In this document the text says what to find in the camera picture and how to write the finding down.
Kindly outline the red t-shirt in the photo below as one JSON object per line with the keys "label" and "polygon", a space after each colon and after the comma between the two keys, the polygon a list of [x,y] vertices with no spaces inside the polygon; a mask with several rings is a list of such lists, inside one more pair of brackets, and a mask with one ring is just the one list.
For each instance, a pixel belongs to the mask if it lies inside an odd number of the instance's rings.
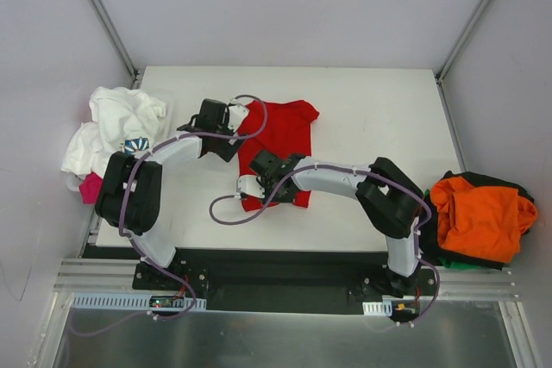
{"label": "red t-shirt", "polygon": [[267,150],[281,159],[298,153],[311,155],[311,124],[319,112],[304,100],[289,103],[267,103],[257,101],[246,105],[248,116],[238,129],[240,135],[249,135],[259,128],[263,131],[246,140],[238,150],[239,174],[252,175],[249,164],[254,156]]}

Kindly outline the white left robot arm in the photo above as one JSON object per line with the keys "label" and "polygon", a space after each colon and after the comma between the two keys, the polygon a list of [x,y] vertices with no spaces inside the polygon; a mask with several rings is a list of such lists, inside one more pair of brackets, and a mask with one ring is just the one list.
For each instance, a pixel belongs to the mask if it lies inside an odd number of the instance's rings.
{"label": "white left robot arm", "polygon": [[119,229],[142,259],[156,264],[152,277],[163,289],[177,287],[183,277],[180,265],[173,263],[176,247],[158,223],[163,180],[208,153],[230,162],[242,146],[238,129],[247,116],[246,106],[236,100],[205,99],[199,112],[160,144],[137,155],[110,156],[95,211]]}

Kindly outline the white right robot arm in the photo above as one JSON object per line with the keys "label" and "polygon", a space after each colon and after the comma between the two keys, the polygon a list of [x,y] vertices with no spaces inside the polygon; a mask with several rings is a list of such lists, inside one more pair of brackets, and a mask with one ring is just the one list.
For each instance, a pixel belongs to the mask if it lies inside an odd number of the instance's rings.
{"label": "white right robot arm", "polygon": [[371,165],[340,165],[293,154],[281,159],[267,150],[254,156],[249,168],[257,176],[265,203],[291,203],[302,191],[320,191],[358,202],[373,227],[386,237],[387,283],[405,295],[418,285],[419,247],[415,226],[431,210],[423,192],[390,160]]}

